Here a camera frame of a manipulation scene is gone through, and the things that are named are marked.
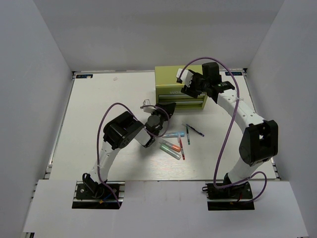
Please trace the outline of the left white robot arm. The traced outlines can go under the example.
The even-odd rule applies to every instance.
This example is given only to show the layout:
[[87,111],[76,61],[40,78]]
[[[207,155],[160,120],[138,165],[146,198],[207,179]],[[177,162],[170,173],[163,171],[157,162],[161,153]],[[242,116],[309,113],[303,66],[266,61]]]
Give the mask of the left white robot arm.
[[139,121],[130,109],[126,109],[114,119],[103,125],[109,111],[116,105],[114,103],[105,112],[97,132],[97,160],[89,173],[84,173],[82,181],[93,198],[100,198],[106,193],[109,170],[118,152],[130,142],[136,140],[145,148],[150,147],[156,138],[166,134],[163,124],[169,122],[174,114],[176,103],[149,105],[145,100],[142,109],[149,109],[150,116],[146,123]]

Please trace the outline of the blue pen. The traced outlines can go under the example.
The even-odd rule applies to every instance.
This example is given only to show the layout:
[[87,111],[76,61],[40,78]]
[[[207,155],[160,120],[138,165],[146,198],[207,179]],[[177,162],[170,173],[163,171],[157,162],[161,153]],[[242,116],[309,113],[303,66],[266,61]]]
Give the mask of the blue pen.
[[192,131],[194,131],[195,133],[199,134],[200,136],[204,137],[205,135],[198,131],[197,129],[195,129],[194,127],[190,126],[189,124],[183,124],[184,126],[188,127],[189,129],[191,129]]

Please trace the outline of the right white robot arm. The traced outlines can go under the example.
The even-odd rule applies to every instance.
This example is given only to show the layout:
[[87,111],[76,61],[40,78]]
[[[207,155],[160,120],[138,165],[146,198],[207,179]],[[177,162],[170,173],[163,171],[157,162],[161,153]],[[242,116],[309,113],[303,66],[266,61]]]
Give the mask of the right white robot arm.
[[178,70],[176,81],[183,84],[183,94],[197,98],[204,93],[231,116],[216,162],[215,175],[233,125],[237,124],[243,133],[238,161],[225,175],[221,185],[213,185],[215,189],[223,189],[228,197],[234,198],[250,179],[260,174],[258,167],[277,155],[278,124],[274,120],[265,120],[252,110],[240,96],[236,79],[222,80],[219,65],[217,61],[205,63],[202,65],[202,73],[184,67]]

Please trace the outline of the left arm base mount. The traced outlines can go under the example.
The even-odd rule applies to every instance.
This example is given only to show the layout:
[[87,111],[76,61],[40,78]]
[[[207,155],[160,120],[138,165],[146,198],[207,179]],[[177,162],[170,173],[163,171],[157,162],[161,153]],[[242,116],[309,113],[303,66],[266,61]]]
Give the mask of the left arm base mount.
[[118,210],[120,207],[112,192],[101,184],[96,195],[82,181],[76,183],[72,209]]

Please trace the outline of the green pen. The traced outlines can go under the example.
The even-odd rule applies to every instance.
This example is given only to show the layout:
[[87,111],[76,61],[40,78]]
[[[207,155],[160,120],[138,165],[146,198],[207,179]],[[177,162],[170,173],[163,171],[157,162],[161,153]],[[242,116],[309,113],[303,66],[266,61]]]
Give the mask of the green pen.
[[186,125],[186,135],[187,135],[187,142],[188,142],[188,145],[190,145],[190,135],[189,135],[189,128],[188,128],[188,125]]

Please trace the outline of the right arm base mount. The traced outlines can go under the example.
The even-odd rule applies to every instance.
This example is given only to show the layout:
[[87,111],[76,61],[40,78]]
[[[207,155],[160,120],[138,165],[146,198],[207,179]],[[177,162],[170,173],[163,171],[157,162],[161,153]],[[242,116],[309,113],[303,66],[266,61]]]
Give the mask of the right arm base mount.
[[215,188],[213,183],[206,183],[202,192],[207,194],[209,211],[247,211],[254,210],[253,194],[249,182],[224,189]]

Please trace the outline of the red pen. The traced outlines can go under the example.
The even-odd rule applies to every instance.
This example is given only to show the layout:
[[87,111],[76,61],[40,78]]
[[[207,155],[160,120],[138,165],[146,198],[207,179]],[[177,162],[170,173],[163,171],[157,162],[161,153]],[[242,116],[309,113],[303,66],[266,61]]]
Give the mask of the red pen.
[[179,145],[180,145],[180,148],[181,148],[182,159],[185,160],[185,154],[184,154],[184,150],[183,150],[183,144],[182,144],[180,133],[178,134],[178,141],[179,141]]

